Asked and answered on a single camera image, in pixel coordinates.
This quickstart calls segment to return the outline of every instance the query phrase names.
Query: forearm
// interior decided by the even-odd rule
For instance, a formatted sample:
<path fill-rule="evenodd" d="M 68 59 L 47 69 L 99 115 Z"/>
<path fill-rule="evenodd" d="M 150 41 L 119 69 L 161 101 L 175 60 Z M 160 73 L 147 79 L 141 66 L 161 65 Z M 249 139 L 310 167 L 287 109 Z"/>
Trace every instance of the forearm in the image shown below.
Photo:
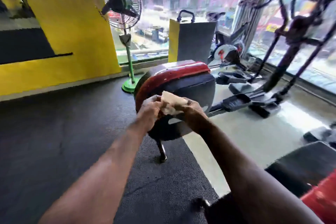
<path fill-rule="evenodd" d="M 112 223 L 144 136 L 142 126 L 131 124 L 48 209 L 40 223 Z"/>
<path fill-rule="evenodd" d="M 214 124 L 201 136 L 217 160 L 235 202 L 249 223 L 321 223 L 275 178 L 259 168 Z"/>

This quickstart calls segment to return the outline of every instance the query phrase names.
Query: black rubber floor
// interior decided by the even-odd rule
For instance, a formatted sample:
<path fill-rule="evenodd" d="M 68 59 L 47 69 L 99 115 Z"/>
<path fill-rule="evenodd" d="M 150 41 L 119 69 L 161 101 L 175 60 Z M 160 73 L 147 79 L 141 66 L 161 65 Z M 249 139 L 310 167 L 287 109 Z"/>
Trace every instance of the black rubber floor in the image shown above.
<path fill-rule="evenodd" d="M 0 103 L 0 223 L 36 223 L 134 119 L 124 78 Z M 168 160 L 146 136 L 115 223 L 205 223 L 191 200 L 218 196 L 182 139 Z"/>

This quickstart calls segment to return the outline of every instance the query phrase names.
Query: white floor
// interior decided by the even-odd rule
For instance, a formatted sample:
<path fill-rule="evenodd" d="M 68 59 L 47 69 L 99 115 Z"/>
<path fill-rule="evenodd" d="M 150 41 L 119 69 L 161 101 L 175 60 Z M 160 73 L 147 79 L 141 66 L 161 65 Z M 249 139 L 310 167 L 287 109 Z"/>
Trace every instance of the white floor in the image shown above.
<path fill-rule="evenodd" d="M 211 119 L 260 167 L 265 168 L 302 146 L 304 133 L 328 126 L 336 120 L 335 107 L 296 87 L 291 93 L 292 97 L 281 104 L 281 111 L 268 119 L 248 108 Z M 228 86 L 217 85 L 214 102 L 230 95 Z M 227 194 L 229 186 L 202 138 L 196 133 L 183 138 L 217 194 L 220 197 Z"/>

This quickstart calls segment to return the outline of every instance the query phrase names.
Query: hand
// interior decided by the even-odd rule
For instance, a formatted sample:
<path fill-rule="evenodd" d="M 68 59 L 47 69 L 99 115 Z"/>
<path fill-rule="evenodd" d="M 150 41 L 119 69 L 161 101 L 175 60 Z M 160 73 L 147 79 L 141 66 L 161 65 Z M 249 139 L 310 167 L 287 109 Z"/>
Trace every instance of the hand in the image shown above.
<path fill-rule="evenodd" d="M 209 127 L 210 120 L 198 102 L 188 98 L 184 99 L 188 101 L 186 105 L 174 105 L 174 108 L 178 111 L 183 111 L 184 122 L 187 123 L 194 132 L 201 134 Z"/>
<path fill-rule="evenodd" d="M 154 95 L 146 99 L 138 112 L 136 122 L 141 123 L 146 132 L 150 131 L 154 127 L 155 121 L 158 119 L 164 103 L 161 102 L 161 96 Z"/>

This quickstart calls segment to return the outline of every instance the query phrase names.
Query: person's left hand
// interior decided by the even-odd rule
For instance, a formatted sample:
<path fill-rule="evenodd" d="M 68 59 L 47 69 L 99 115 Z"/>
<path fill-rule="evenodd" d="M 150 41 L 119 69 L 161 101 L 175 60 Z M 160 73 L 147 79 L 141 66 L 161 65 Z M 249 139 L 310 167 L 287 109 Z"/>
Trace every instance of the person's left hand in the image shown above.
<path fill-rule="evenodd" d="M 154 127 L 159 114 L 162 115 L 162 112 L 160 112 L 162 107 L 164 107 L 164 103 L 161 102 L 161 96 L 159 95 L 154 95 L 142 103 L 136 119 L 144 126 L 146 132 Z"/>

